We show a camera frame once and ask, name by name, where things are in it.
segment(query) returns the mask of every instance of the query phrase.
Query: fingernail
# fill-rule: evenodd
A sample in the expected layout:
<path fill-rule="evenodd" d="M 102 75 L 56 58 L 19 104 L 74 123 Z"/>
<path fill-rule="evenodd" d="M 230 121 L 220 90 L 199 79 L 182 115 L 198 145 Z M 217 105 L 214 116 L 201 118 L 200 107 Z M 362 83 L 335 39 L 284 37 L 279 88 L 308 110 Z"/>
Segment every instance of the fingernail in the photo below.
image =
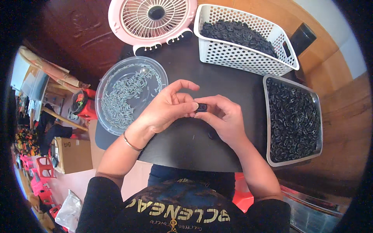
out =
<path fill-rule="evenodd" d="M 194 102 L 193 105 L 194 105 L 194 110 L 197 110 L 198 109 L 198 103 Z"/>

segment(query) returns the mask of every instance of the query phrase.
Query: hand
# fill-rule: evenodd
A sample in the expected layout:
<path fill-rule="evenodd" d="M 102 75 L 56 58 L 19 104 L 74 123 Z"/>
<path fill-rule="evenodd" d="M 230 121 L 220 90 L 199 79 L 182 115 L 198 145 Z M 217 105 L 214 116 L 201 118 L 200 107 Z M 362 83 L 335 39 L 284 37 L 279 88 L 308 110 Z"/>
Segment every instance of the hand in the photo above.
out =
<path fill-rule="evenodd" d="M 194 117 L 198 104 L 186 93 L 177 93 L 181 88 L 199 90 L 197 84 L 179 79 L 163 89 L 134 122 L 149 129 L 153 134 L 167 129 L 175 120 Z"/>
<path fill-rule="evenodd" d="M 207 112 L 196 113 L 194 118 L 202 119 L 211 125 L 230 147 L 247 140 L 241 107 L 238 104 L 221 95 L 198 98 L 195 101 L 207 104 Z"/>

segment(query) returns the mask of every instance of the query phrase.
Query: white plastic basket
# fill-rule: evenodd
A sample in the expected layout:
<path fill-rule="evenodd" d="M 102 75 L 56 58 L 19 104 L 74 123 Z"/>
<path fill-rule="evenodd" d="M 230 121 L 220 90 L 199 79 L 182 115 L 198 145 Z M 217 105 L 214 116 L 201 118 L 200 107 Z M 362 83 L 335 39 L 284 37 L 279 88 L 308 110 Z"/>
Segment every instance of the white plastic basket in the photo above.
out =
<path fill-rule="evenodd" d="M 258 31 L 274 46 L 278 59 L 245 46 L 227 41 L 204 37 L 200 34 L 205 22 L 218 20 L 241 21 Z M 194 33 L 199 38 L 200 60 L 221 66 L 246 70 L 258 75 L 273 74 L 282 76 L 291 70 L 299 70 L 299 63 L 294 49 L 285 31 L 277 24 L 259 16 L 229 7 L 201 4 L 194 21 Z M 288 47 L 288 55 L 283 44 Z"/>

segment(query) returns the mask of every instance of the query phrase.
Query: plastic bag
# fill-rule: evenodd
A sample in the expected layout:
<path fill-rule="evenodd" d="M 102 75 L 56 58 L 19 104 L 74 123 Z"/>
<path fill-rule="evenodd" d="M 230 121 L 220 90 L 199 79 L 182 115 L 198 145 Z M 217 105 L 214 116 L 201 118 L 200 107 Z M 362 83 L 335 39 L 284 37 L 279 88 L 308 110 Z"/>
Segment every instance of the plastic bag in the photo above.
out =
<path fill-rule="evenodd" d="M 80 212 L 82 211 L 82 202 L 69 189 L 69 194 L 58 211 L 55 221 L 57 224 L 66 227 L 68 230 L 75 232 L 78 227 Z"/>

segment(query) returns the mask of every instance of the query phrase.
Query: black round table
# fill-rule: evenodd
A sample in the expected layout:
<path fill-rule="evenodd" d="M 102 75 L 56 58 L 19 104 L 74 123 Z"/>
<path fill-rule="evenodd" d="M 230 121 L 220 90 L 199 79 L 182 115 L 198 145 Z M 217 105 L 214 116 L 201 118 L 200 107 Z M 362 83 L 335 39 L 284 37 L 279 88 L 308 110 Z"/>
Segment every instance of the black round table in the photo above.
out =
<path fill-rule="evenodd" d="M 132 51 L 125 46 L 122 59 Z M 158 61 L 165 69 L 169 83 L 178 79 L 200 85 L 197 92 L 182 89 L 193 98 L 223 95 L 242 108 L 245 132 L 249 140 L 266 157 L 267 123 L 263 91 L 263 76 L 230 67 L 200 61 L 198 38 L 176 45 L 164 44 L 148 57 Z M 220 139 L 212 140 L 212 128 L 202 120 L 182 118 L 165 131 L 156 134 L 144 148 L 138 160 L 180 169 L 200 171 L 242 172 L 234 151 Z M 118 136 L 97 124 L 95 141 L 99 148 L 107 149 Z"/>

